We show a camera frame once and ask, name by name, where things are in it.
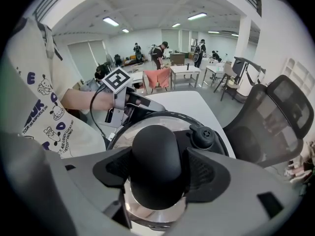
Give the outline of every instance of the backpack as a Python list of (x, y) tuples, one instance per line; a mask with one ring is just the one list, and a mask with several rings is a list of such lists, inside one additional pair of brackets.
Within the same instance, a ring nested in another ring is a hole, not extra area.
[(152, 46), (151, 46), (151, 49), (150, 49), (150, 51), (149, 51), (149, 55), (152, 56), (153, 50), (156, 48), (156, 46), (157, 46), (157, 45), (152, 45)]
[(201, 49), (200, 49), (200, 46), (199, 45), (197, 45), (196, 47), (195, 47), (195, 53), (200, 53), (201, 52)]

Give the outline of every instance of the pink cloth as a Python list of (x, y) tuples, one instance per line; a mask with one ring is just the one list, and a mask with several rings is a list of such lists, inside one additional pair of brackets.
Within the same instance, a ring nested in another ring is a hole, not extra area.
[(149, 87), (155, 89), (157, 82), (161, 88), (168, 87), (168, 78), (170, 75), (171, 68), (165, 68), (161, 70), (146, 70), (144, 73), (147, 75), (149, 80)]
[(147, 75), (148, 80), (149, 80), (149, 87), (151, 87), (152, 89), (155, 89), (157, 86), (157, 82), (158, 82), (158, 71), (159, 70), (146, 70), (144, 71), (144, 73)]
[(168, 87), (168, 78), (171, 72), (171, 68), (165, 68), (159, 70), (160, 73), (157, 75), (157, 82), (159, 83), (159, 86), (161, 88), (167, 88)]

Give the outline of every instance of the white table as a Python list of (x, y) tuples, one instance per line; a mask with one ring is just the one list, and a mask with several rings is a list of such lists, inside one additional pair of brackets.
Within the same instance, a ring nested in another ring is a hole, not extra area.
[(136, 83), (142, 83), (144, 89), (147, 92), (147, 88), (146, 88), (146, 84), (144, 83), (144, 79), (143, 79), (143, 72), (137, 72), (137, 73), (131, 73), (129, 74), (132, 77), (132, 84), (136, 84)]
[(203, 125), (217, 131), (225, 143), (229, 157), (235, 158), (235, 154), (225, 135), (225, 132), (207, 103), (198, 92), (165, 92), (148, 95), (146, 97), (162, 104), (168, 111), (178, 112), (190, 116), (201, 122)]
[[(210, 82), (205, 81), (206, 74), (207, 74), (208, 70), (214, 74), (211, 84), (210, 84)], [(218, 65), (207, 65), (206, 71), (205, 71), (205, 76), (203, 77), (203, 80), (202, 80), (202, 86), (205, 83), (207, 86), (209, 86), (209, 84), (210, 84), (210, 86), (212, 87), (213, 82), (215, 81), (217, 74), (223, 74), (223, 67), (218, 67)]]
[[(192, 82), (195, 82), (195, 86), (197, 87), (197, 81), (199, 78), (199, 74), (200, 74), (200, 69), (197, 67), (194, 67), (193, 65), (189, 66), (189, 70), (187, 70), (187, 66), (186, 65), (178, 65), (178, 66), (171, 66), (171, 90), (173, 88), (173, 84), (174, 84), (174, 89), (176, 89), (176, 85), (178, 84), (190, 84)], [(183, 78), (183, 79), (178, 79), (176, 80), (176, 75), (177, 74), (185, 74), (185, 75), (190, 75), (190, 77), (187, 78)]]
[(142, 82), (143, 72), (130, 73), (129, 75), (133, 79), (132, 80), (132, 84), (136, 84), (136, 83)]

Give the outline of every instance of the black knob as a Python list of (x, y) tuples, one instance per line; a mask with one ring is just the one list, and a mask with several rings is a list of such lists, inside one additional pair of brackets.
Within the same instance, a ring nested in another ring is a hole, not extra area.
[(142, 206), (152, 210), (176, 204), (185, 189), (175, 134), (161, 125), (141, 129), (132, 143), (131, 191)]
[(211, 128), (190, 125), (189, 129), (192, 130), (191, 143), (196, 148), (208, 149), (215, 142), (216, 134)]

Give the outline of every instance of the black chair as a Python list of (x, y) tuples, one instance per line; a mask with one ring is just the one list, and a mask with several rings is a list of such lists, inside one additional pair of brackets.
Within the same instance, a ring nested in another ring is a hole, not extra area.
[(237, 159), (265, 168), (300, 154), (313, 119), (305, 94), (281, 75), (268, 87), (255, 85), (237, 117), (223, 130)]
[(114, 56), (114, 60), (115, 60), (116, 66), (121, 66), (123, 63), (118, 54)]

